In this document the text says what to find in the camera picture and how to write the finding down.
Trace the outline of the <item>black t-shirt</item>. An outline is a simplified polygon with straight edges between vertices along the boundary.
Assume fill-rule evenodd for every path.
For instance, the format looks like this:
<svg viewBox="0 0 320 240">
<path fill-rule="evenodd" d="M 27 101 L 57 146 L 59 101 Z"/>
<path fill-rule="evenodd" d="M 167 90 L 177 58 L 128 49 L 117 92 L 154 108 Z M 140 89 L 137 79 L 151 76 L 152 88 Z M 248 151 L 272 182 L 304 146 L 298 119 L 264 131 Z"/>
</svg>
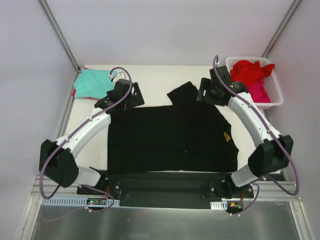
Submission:
<svg viewBox="0 0 320 240">
<path fill-rule="evenodd" d="M 216 106 L 197 101 L 190 82 L 168 93 L 171 105 L 137 107 L 111 120 L 107 171 L 234 172 L 238 148 L 231 125 Z"/>
</svg>

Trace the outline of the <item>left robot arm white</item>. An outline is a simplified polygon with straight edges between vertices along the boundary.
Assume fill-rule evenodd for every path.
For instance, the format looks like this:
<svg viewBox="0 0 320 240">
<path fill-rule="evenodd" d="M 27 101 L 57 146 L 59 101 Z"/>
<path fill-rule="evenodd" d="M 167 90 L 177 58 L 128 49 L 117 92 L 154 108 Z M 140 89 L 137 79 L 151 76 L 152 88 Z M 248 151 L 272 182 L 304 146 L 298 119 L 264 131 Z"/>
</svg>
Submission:
<svg viewBox="0 0 320 240">
<path fill-rule="evenodd" d="M 112 119 L 127 110 L 144 105 L 139 84 L 126 79 L 116 81 L 114 89 L 98 100 L 71 133 L 56 139 L 45 140 L 40 147 L 39 171 L 63 188 L 88 185 L 90 191 L 99 195 L 105 191 L 106 183 L 101 174 L 76 162 L 81 150 L 100 131 L 108 127 Z"/>
</svg>

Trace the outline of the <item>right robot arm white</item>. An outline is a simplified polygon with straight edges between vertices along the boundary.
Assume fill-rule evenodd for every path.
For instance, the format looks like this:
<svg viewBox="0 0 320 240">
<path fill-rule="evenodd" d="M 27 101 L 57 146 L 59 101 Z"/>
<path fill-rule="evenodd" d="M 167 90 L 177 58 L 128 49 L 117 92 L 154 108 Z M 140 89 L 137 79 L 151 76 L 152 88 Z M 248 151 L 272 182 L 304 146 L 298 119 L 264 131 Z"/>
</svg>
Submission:
<svg viewBox="0 0 320 240">
<path fill-rule="evenodd" d="M 290 135 L 282 135 L 267 121 L 247 87 L 240 81 L 231 80 L 226 66 L 214 66 L 209 73 L 210 78 L 203 77 L 200 81 L 197 101 L 229 107 L 240 119 L 255 146 L 247 164 L 233 172 L 225 184 L 226 194 L 234 198 L 242 193 L 243 186 L 286 168 L 294 142 Z"/>
</svg>

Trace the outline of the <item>red t-shirt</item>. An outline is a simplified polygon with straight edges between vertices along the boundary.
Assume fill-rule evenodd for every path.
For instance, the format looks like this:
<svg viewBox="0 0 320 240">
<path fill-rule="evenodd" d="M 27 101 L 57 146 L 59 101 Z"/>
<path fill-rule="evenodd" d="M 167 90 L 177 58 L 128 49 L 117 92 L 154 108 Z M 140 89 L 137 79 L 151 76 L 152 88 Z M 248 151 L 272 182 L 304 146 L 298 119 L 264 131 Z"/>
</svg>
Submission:
<svg viewBox="0 0 320 240">
<path fill-rule="evenodd" d="M 274 67 L 273 63 L 261 66 L 259 61 L 240 60 L 230 70 L 230 76 L 233 82 L 242 82 L 248 87 L 270 76 Z"/>
</svg>

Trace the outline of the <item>folded teal t-shirt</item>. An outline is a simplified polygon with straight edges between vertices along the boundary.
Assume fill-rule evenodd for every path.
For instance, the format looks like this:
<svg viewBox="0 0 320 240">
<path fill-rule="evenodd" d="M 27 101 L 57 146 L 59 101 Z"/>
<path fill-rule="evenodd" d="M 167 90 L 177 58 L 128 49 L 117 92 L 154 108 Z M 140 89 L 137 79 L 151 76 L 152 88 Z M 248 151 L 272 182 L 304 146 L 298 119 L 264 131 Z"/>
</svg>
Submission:
<svg viewBox="0 0 320 240">
<path fill-rule="evenodd" d="M 83 69 L 73 84 L 75 98 L 102 99 L 115 84 L 110 79 L 109 70 Z"/>
</svg>

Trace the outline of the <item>magenta t-shirt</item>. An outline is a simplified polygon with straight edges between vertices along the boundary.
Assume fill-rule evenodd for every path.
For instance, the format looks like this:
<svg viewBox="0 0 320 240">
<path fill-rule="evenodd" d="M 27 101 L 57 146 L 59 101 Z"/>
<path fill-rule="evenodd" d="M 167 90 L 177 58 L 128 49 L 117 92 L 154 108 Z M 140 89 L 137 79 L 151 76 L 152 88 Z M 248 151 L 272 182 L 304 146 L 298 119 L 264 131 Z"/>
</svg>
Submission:
<svg viewBox="0 0 320 240">
<path fill-rule="evenodd" d="M 256 81 L 248 86 L 248 91 L 255 103 L 271 103 L 271 99 L 264 87 L 265 81 Z"/>
</svg>

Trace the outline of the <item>folded pink t-shirt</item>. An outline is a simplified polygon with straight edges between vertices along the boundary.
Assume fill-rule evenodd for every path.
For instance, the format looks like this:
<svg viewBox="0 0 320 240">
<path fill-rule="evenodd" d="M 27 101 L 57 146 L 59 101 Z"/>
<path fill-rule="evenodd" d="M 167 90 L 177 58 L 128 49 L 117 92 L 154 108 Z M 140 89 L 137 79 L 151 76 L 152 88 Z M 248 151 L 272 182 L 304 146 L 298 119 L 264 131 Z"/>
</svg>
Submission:
<svg viewBox="0 0 320 240">
<path fill-rule="evenodd" d="M 75 98 L 100 98 L 100 82 L 97 70 L 83 69 L 73 84 Z"/>
</svg>

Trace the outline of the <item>white plastic basket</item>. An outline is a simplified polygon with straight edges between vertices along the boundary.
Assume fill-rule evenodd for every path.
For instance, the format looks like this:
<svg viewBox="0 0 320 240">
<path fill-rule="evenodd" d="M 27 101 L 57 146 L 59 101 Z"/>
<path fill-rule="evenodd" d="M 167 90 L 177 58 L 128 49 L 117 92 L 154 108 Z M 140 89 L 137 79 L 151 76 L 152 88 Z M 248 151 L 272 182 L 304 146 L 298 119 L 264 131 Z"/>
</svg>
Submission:
<svg viewBox="0 0 320 240">
<path fill-rule="evenodd" d="M 225 60 L 229 73 L 233 69 L 233 66 L 241 60 L 247 60 L 251 63 L 259 61 L 262 67 L 268 64 L 272 64 L 267 58 L 262 58 L 262 57 L 230 56 L 230 57 L 227 57 Z M 273 69 L 271 75 L 264 78 L 263 80 L 264 80 L 264 88 L 270 97 L 271 103 L 256 103 L 256 105 L 260 109 L 268 109 L 273 106 L 281 105 L 283 103 L 283 96 L 282 96 L 280 84 L 279 84 L 277 75 L 275 73 L 275 70 Z"/>
</svg>

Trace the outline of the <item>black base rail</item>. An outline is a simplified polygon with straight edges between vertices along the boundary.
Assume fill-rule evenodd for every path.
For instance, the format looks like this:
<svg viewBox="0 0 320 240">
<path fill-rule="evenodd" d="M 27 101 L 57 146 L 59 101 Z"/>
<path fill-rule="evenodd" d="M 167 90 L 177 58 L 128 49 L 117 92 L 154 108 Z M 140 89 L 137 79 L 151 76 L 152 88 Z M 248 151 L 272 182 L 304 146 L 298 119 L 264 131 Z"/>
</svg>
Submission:
<svg viewBox="0 0 320 240">
<path fill-rule="evenodd" d="M 108 190 L 122 207 L 209 209 L 222 200 L 226 173 L 144 172 L 111 175 L 102 172 L 96 185 Z"/>
</svg>

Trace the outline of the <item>right aluminium frame post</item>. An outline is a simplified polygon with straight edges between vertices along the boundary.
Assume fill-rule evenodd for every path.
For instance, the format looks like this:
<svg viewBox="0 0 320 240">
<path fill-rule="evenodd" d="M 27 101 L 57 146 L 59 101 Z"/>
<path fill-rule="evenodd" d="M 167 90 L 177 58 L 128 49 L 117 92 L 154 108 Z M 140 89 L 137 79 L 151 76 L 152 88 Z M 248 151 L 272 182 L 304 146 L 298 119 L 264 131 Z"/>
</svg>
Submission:
<svg viewBox="0 0 320 240">
<path fill-rule="evenodd" d="M 298 9 L 300 8 L 302 2 L 303 2 L 303 0 L 292 0 L 290 2 L 288 9 L 286 10 L 285 14 L 283 15 L 281 21 L 279 22 L 278 26 L 276 27 L 271 38 L 269 39 L 266 47 L 264 48 L 262 53 L 258 56 L 259 58 L 268 58 L 271 55 L 272 51 L 275 49 L 278 41 L 281 39 L 286 28 L 289 26 L 294 15 L 296 14 Z"/>
</svg>

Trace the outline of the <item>aluminium frame post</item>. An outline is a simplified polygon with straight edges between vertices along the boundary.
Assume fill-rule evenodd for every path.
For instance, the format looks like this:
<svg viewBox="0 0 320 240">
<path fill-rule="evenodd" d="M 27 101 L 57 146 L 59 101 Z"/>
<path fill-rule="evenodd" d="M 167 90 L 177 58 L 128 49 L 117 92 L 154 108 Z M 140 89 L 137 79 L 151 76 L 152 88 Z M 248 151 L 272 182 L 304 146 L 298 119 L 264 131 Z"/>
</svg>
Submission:
<svg viewBox="0 0 320 240">
<path fill-rule="evenodd" d="M 278 26 L 276 27 L 271 38 L 269 39 L 266 47 L 264 48 L 262 53 L 258 56 L 259 58 L 268 58 L 271 55 L 272 51 L 275 49 L 278 41 L 281 39 L 286 28 L 289 26 L 294 15 L 296 14 L 298 9 L 300 8 L 302 2 L 303 2 L 303 0 L 292 0 L 290 2 L 288 9 L 286 10 L 285 14 L 283 15 L 281 21 L 279 22 Z"/>
<path fill-rule="evenodd" d="M 79 73 L 81 70 L 81 67 L 79 66 L 48 2 L 46 0 L 38 0 L 37 1 L 40 8 L 42 9 L 45 17 L 47 18 L 47 21 L 49 25 L 51 26 L 58 42 L 60 43 L 65 55 L 67 56 L 69 62 L 71 63 L 73 69 L 75 70 L 76 73 Z"/>
</svg>

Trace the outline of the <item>left aluminium frame post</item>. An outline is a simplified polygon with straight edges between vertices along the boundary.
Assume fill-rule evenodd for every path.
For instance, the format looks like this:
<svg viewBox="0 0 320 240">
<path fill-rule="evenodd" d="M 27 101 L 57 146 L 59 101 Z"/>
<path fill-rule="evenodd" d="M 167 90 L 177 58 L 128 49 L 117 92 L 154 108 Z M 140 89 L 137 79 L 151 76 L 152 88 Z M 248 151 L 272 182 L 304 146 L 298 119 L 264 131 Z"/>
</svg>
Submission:
<svg viewBox="0 0 320 240">
<path fill-rule="evenodd" d="M 60 43 L 65 55 L 67 56 L 69 62 L 71 63 L 73 69 L 75 70 L 76 73 L 79 73 L 81 70 L 81 67 L 79 66 L 48 2 L 46 0 L 38 0 L 37 1 L 40 8 L 42 9 L 45 17 L 47 18 L 47 21 L 49 25 L 51 26 L 58 42 Z"/>
</svg>

